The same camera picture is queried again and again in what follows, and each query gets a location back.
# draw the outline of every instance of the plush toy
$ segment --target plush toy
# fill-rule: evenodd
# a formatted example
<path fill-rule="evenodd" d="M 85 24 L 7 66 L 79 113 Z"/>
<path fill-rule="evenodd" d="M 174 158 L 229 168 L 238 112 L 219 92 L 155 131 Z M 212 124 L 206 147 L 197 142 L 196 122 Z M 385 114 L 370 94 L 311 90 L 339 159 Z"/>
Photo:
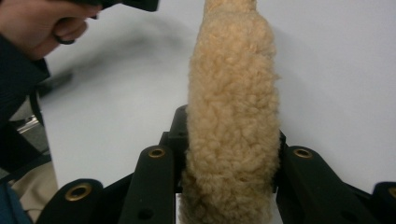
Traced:
<path fill-rule="evenodd" d="M 276 50 L 255 0 L 206 0 L 190 64 L 184 224 L 271 217 L 278 167 Z"/>

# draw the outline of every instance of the black jacket sleeve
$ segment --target black jacket sleeve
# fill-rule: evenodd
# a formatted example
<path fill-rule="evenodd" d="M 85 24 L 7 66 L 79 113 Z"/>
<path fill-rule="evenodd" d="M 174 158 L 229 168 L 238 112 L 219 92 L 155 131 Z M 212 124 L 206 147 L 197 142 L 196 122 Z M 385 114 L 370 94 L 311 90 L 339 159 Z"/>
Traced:
<path fill-rule="evenodd" d="M 49 76 L 44 60 L 32 63 L 0 36 L 0 128 L 23 104 L 35 85 Z"/>

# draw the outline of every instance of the white table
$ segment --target white table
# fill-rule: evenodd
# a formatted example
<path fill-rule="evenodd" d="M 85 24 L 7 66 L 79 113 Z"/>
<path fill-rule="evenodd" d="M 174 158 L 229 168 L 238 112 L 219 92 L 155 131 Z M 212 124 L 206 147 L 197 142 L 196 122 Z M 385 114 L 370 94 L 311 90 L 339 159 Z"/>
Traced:
<path fill-rule="evenodd" d="M 187 103 L 188 63 L 203 1 L 162 1 L 147 13 L 113 7 L 73 46 L 49 56 L 74 79 L 42 101 L 59 186 L 105 186 L 134 171 L 141 150 Z M 265 1 L 278 54 L 282 131 L 347 183 L 396 181 L 396 2 Z"/>

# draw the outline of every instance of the human hand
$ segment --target human hand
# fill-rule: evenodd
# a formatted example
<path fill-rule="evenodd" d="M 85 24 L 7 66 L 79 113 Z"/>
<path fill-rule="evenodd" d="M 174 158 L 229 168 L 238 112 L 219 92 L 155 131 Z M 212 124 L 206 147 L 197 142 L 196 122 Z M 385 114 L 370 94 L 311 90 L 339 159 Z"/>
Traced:
<path fill-rule="evenodd" d="M 30 60 L 39 60 L 59 46 L 74 40 L 87 29 L 85 20 L 100 6 L 65 0 L 0 0 L 0 34 Z"/>

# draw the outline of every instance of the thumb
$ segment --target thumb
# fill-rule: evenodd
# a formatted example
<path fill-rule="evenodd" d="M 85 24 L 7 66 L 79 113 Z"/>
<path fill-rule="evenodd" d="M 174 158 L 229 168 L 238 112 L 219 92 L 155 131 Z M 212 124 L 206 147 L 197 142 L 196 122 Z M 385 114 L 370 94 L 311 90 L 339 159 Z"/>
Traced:
<path fill-rule="evenodd" d="M 102 6 L 93 6 L 88 4 L 77 4 L 64 0 L 50 1 L 52 4 L 52 13 L 54 17 L 61 18 L 89 18 L 95 16 Z"/>

